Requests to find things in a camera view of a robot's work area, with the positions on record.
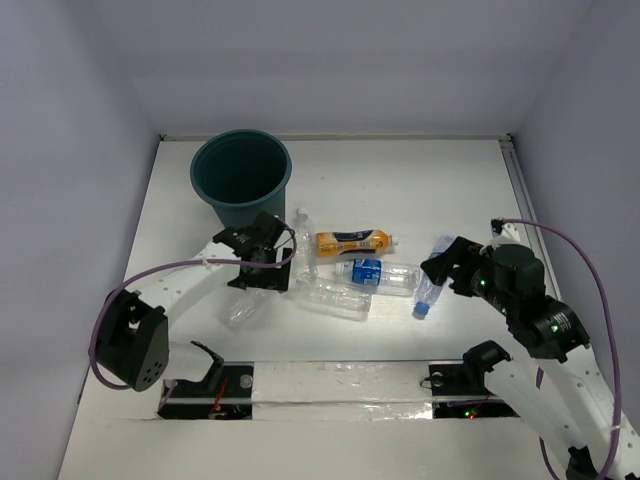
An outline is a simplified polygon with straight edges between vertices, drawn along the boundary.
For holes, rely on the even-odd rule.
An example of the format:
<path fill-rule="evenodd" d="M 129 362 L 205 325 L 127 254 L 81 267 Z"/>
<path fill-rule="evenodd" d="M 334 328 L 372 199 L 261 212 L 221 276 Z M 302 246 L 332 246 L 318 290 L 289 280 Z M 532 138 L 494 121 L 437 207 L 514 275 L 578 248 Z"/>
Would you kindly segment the blue label water bottle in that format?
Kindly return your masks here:
<path fill-rule="evenodd" d="M 367 293 L 401 297 L 413 295 L 421 276 L 415 265 L 366 258 L 338 262 L 333 273 Z"/>

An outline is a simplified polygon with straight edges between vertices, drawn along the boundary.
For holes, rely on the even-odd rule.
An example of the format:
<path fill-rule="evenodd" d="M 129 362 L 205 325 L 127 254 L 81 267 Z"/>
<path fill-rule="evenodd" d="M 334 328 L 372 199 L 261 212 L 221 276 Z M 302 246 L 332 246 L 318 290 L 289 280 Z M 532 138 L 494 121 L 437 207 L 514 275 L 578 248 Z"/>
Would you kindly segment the orange label drink bottle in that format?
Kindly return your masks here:
<path fill-rule="evenodd" d="M 355 232 L 320 232 L 315 235 L 316 253 L 320 258 L 347 254 L 380 254 L 399 244 L 398 237 L 382 230 Z"/>

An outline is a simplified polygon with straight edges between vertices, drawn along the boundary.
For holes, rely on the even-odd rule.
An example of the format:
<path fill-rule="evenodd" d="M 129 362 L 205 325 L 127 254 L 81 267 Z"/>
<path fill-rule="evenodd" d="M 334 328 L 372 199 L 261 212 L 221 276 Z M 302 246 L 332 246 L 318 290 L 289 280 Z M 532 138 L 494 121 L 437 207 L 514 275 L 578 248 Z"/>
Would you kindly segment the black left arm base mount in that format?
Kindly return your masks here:
<path fill-rule="evenodd" d="M 167 380 L 157 415 L 164 420 L 250 420 L 254 364 L 226 363 L 206 345 L 191 344 L 211 358 L 211 365 L 199 381 Z"/>

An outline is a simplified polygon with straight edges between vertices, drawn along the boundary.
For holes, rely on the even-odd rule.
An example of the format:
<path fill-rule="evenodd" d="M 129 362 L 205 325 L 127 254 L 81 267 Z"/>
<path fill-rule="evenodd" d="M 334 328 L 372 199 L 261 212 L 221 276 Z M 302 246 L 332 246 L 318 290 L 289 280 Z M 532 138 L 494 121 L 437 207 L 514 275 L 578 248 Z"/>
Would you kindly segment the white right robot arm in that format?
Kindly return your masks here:
<path fill-rule="evenodd" d="M 480 298 L 503 315 L 562 401 L 529 383 L 493 340 L 458 363 L 431 365 L 426 380 L 434 395 L 498 397 L 545 442 L 569 479 L 638 478 L 638 432 L 620 411 L 578 316 L 547 295 L 544 265 L 529 247 L 504 235 L 486 246 L 458 237 L 421 268 L 433 284 Z"/>

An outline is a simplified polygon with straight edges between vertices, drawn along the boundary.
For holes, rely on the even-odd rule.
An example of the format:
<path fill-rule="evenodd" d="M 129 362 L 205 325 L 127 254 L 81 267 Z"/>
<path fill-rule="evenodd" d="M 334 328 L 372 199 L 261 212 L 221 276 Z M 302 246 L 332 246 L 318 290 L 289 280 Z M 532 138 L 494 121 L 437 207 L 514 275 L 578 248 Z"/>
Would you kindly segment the dark green plastic bin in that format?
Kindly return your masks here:
<path fill-rule="evenodd" d="M 202 145 L 190 165 L 192 188 L 225 227 L 242 227 L 265 211 L 286 217 L 292 160 L 285 145 L 259 130 L 238 129 Z"/>

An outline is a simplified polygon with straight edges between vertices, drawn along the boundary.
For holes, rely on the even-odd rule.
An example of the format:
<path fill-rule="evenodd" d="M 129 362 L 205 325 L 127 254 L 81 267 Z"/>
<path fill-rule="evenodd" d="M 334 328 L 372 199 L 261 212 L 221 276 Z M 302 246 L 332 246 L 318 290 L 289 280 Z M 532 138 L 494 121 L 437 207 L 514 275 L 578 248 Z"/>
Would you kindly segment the upright-lying clear ribbed bottle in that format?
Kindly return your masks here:
<path fill-rule="evenodd" d="M 312 284 L 317 278 L 315 233 L 305 208 L 297 208 L 292 226 L 297 241 L 296 254 L 291 264 L 293 285 Z"/>

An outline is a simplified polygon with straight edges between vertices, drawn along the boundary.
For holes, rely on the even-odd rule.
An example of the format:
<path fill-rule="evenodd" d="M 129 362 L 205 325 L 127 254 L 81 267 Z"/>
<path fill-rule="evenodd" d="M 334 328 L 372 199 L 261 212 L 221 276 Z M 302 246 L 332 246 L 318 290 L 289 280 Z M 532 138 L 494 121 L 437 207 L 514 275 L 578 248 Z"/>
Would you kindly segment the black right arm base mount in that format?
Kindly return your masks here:
<path fill-rule="evenodd" d="M 430 363 L 420 387 L 432 394 L 435 419 L 474 420 L 516 417 L 503 400 L 485 386 L 484 375 L 501 361 L 510 361 L 505 349 L 495 341 L 472 347 L 454 362 Z"/>

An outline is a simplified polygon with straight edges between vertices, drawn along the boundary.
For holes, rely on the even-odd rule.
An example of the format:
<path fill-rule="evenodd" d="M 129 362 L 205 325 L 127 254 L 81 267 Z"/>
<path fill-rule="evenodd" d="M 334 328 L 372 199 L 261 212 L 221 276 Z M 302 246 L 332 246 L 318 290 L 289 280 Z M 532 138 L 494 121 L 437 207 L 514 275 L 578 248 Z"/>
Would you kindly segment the clear bottle blue-white cap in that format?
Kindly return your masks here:
<path fill-rule="evenodd" d="M 372 295 L 325 279 L 297 280 L 294 301 L 309 312 L 350 321 L 366 321 Z"/>

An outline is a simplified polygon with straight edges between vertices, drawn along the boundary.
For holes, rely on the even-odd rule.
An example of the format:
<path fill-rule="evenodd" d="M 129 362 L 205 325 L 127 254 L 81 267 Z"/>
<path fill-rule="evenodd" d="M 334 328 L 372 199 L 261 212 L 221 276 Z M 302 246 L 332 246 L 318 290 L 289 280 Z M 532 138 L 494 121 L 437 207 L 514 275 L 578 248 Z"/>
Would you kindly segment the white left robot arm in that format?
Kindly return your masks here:
<path fill-rule="evenodd" d="M 112 290 L 89 343 L 90 369 L 112 390 L 149 389 L 169 362 L 169 331 L 188 310 L 228 286 L 284 292 L 296 255 L 294 230 L 259 213 L 245 227 L 227 227 L 192 258 L 152 267 Z"/>

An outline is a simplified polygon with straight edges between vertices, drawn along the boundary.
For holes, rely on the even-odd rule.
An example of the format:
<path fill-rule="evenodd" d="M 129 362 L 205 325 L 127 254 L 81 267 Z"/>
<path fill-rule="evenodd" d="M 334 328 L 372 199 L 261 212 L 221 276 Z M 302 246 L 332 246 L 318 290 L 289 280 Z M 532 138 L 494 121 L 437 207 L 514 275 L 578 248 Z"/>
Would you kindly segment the clear bottle plain white cap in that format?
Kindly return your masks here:
<path fill-rule="evenodd" d="M 227 309 L 223 315 L 224 323 L 232 330 L 241 328 L 253 320 L 265 307 L 267 293 L 263 290 L 245 290 Z"/>

